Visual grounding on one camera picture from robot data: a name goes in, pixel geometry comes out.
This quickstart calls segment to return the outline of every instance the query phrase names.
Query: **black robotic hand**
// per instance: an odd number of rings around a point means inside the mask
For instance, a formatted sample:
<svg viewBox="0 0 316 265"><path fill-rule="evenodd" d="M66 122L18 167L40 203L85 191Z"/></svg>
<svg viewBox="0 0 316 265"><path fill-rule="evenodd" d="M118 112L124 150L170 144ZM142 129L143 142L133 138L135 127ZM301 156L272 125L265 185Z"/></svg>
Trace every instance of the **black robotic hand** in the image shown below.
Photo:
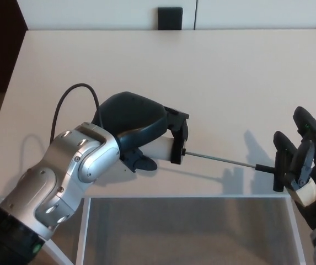
<svg viewBox="0 0 316 265"><path fill-rule="evenodd" d="M277 174L278 179L275 179L275 183L280 183L290 192L303 188L312 180L316 185L316 120L302 107L295 110L293 118L302 137L298 149L283 133L277 131L274 134L274 145L277 156L279 155L278 159L276 157L276 168L278 163L281 164L278 169L285 171ZM316 229L316 200L307 206L295 202L309 227L312 230Z"/></svg>

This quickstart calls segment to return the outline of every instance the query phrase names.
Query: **wall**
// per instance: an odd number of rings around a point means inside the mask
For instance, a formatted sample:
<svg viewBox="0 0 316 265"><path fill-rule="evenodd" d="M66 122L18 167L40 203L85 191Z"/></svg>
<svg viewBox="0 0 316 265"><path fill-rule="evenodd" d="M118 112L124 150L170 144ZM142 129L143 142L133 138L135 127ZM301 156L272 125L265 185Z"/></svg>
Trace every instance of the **wall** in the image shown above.
<svg viewBox="0 0 316 265"><path fill-rule="evenodd" d="M34 29L156 29L156 8L184 9L183 29L316 28L316 0L18 0Z"/></svg>

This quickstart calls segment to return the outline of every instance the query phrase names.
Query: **tabletop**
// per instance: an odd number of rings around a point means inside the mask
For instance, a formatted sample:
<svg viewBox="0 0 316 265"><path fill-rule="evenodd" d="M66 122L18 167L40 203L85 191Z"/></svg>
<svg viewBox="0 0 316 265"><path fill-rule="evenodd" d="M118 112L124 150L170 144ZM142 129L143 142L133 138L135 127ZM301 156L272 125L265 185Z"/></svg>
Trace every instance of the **tabletop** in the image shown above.
<svg viewBox="0 0 316 265"><path fill-rule="evenodd" d="M190 114L187 150L274 165L273 134L295 145L298 105L316 118L316 30L28 31L0 112L0 197L49 144L62 93L90 84L100 102L130 91ZM84 88L66 98L56 134L91 121ZM118 162L90 197L284 197L272 175L185 157L154 172Z"/></svg>

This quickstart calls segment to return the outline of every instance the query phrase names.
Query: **metal rod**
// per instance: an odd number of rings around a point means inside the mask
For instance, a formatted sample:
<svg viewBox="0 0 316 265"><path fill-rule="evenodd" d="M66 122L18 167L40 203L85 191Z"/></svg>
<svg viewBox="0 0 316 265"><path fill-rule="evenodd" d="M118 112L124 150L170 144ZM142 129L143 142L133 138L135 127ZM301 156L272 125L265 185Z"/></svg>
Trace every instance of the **metal rod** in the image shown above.
<svg viewBox="0 0 316 265"><path fill-rule="evenodd" d="M237 161L232 161L232 160L227 160L227 159L223 159L223 158L219 158L219 157L214 157L214 156L206 156L206 155L201 155L199 153L192 153L192 152L185 152L186 155L190 155L190 156L197 156L197 157L202 157L202 158L206 158L206 159L211 159L211 160L216 160L216 161L221 161L221 162L225 162L225 163L230 163L230 164L234 164L234 165L239 165L239 166L243 166L243 167L251 167L251 168L256 168L256 166L254 165L250 165L250 164L246 164L246 163L241 163L241 162L237 162Z"/></svg>

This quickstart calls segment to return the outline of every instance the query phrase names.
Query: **white plastic tube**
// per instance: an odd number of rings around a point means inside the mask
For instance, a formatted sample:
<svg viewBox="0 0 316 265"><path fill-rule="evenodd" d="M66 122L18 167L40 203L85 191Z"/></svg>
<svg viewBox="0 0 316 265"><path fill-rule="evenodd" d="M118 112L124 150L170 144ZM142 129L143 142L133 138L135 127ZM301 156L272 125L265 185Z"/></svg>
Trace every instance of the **white plastic tube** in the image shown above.
<svg viewBox="0 0 316 265"><path fill-rule="evenodd" d="M173 138L161 136L156 140L143 145L142 147L140 147L140 150L145 156L152 159L170 161L173 143Z"/></svg>

